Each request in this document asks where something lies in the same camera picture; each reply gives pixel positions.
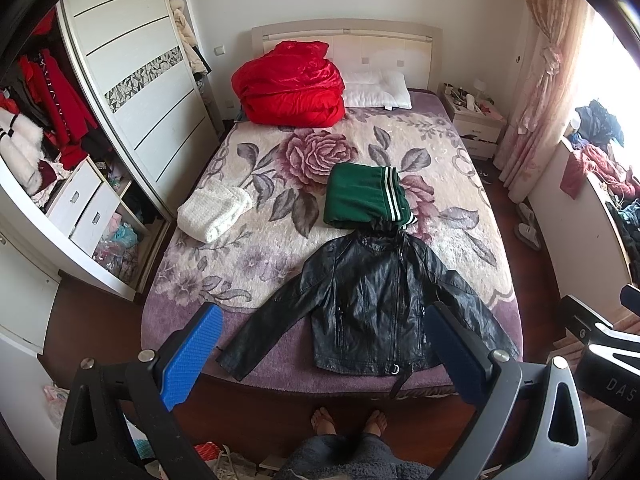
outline green sweatpants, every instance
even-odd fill
[[[324,222],[352,229],[376,219],[400,227],[415,222],[396,168],[336,164],[326,185]]]

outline window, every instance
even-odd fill
[[[623,166],[640,176],[640,69],[596,13],[580,51],[575,107],[596,99],[618,119],[625,136]]]

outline nightstand drawer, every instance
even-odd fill
[[[487,124],[477,124],[470,121],[453,119],[453,125],[458,131],[460,137],[469,139],[486,140],[487,142],[496,142],[500,135],[500,128],[496,126],[488,126]]]
[[[462,139],[469,156],[472,158],[492,158],[498,145],[482,140]]]

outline bed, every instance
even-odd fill
[[[252,31],[254,54],[279,41],[321,40],[340,70],[357,66],[405,74],[411,110],[348,108],[331,128],[236,123],[198,186],[217,179],[246,189],[255,205],[222,237],[203,244],[176,230],[146,299],[143,348],[157,349],[203,301],[219,304],[224,347],[255,309],[320,245],[346,231],[322,222],[326,177],[344,160],[396,166],[418,221],[409,232],[427,242],[489,306],[522,352],[520,314],[494,214],[470,157],[437,96],[442,32],[415,23],[312,20]],[[234,381],[214,361],[203,372]],[[297,323],[242,384],[309,395],[384,396],[395,377],[356,377],[315,368],[310,323]],[[442,366],[416,372],[400,396],[453,393]]]

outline red bedding bundle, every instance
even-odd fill
[[[231,85],[253,123],[328,128],[344,115],[344,83],[322,41],[283,41],[242,65]]]

